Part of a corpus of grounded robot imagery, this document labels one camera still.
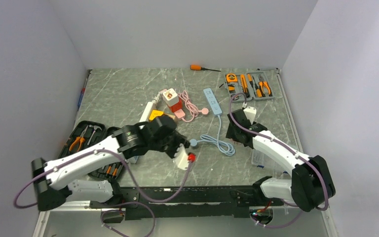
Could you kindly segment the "yellow cube adapter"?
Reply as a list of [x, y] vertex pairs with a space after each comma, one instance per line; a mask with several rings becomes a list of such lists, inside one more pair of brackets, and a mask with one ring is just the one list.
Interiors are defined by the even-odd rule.
[[163, 111], [152, 110], [151, 113], [150, 113], [150, 116], [149, 116], [149, 121], [152, 121], [152, 120], [154, 120], [156, 117], [159, 117], [159, 116], [162, 116], [162, 115], [164, 115], [164, 112], [163, 112]]

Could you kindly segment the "pink power strip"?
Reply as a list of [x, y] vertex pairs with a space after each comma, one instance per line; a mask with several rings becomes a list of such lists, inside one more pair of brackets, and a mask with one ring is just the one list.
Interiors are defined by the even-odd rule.
[[[160, 97], [162, 98], [162, 93], [165, 91], [166, 89], [160, 91]], [[177, 113], [173, 113], [177, 119], [182, 119], [185, 117], [185, 112], [183, 111], [183, 109], [179, 110]]]

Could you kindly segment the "white power strip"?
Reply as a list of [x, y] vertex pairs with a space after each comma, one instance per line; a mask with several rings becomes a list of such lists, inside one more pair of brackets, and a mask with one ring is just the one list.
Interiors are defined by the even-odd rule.
[[[147, 104], [146, 104], [146, 107], [139, 119], [139, 122], [144, 122], [144, 121], [149, 121], [149, 117], [152, 113], [153, 110], [155, 110], [156, 108], [156, 103], [153, 102], [153, 101], [149, 101]], [[139, 159], [140, 156], [134, 156], [130, 159], [128, 159], [128, 163], [133, 163], [133, 164], [136, 164], [138, 159]]]

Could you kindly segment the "red cube adapter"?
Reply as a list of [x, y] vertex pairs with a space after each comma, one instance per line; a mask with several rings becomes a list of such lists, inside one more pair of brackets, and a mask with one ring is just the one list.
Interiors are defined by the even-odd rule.
[[172, 106], [169, 106], [169, 109], [171, 110], [171, 112], [177, 113], [179, 110], [182, 109], [182, 106], [183, 106], [182, 101], [179, 100], [178, 103], [176, 103], [176, 104], [174, 104]]

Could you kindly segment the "white cube adapter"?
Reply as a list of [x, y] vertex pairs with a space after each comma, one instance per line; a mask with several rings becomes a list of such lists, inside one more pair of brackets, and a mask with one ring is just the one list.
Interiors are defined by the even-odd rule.
[[162, 93], [162, 98], [168, 107], [172, 107], [175, 104], [178, 104], [180, 101], [180, 98], [179, 98], [177, 92], [173, 88], [165, 90]]

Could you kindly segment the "clear screw box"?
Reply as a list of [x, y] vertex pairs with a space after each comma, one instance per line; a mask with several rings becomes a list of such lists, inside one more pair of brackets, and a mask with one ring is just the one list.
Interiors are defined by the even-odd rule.
[[277, 162], [275, 162], [273, 159], [257, 150], [252, 150], [251, 152], [251, 164], [256, 167], [274, 170], [276, 172], [285, 171], [283, 167], [280, 166]]

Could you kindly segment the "light blue power strip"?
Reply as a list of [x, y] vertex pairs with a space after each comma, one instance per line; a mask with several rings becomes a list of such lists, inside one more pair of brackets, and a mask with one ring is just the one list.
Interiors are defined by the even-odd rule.
[[211, 88], [203, 89], [204, 95], [207, 99], [207, 102], [210, 105], [211, 111], [215, 116], [220, 116], [222, 114], [222, 109], [219, 102], [217, 101]]

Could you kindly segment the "grey tool tray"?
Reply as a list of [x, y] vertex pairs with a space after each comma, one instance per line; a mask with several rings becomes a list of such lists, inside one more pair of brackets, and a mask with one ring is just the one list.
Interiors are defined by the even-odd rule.
[[274, 93], [264, 71], [225, 74], [225, 88], [233, 102], [262, 101], [273, 99]]

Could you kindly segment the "black tool case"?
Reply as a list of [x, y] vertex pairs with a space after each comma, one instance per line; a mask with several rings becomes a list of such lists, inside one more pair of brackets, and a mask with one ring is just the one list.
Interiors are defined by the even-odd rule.
[[[64, 158], [91, 147], [112, 135], [117, 130], [119, 130], [118, 127], [113, 126], [107, 128], [102, 123], [83, 120], [73, 129], [58, 158]], [[110, 179], [118, 180], [122, 169], [123, 164], [121, 162], [115, 162], [91, 171], [87, 176], [99, 181]]]

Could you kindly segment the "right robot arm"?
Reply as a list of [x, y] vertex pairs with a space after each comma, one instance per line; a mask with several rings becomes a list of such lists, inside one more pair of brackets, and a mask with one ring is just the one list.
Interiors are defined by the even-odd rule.
[[290, 176], [290, 179], [267, 176], [256, 181], [252, 185], [256, 204], [264, 205], [277, 198], [291, 201], [305, 212], [328, 209], [329, 198], [336, 189], [323, 157], [311, 157], [290, 147], [262, 124], [250, 121], [245, 109], [230, 112], [227, 117], [227, 138], [271, 158]]

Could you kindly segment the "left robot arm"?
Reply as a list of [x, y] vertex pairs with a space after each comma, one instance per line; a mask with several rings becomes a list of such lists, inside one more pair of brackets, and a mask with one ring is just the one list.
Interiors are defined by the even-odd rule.
[[32, 161], [34, 190], [39, 211], [55, 209], [70, 201], [96, 201], [109, 207], [124, 202], [124, 195], [115, 180], [87, 181], [82, 176], [91, 171], [147, 151], [166, 153], [173, 163], [187, 171], [195, 154], [186, 149], [190, 142], [176, 130], [169, 116], [150, 122], [126, 125], [95, 145], [65, 158]]

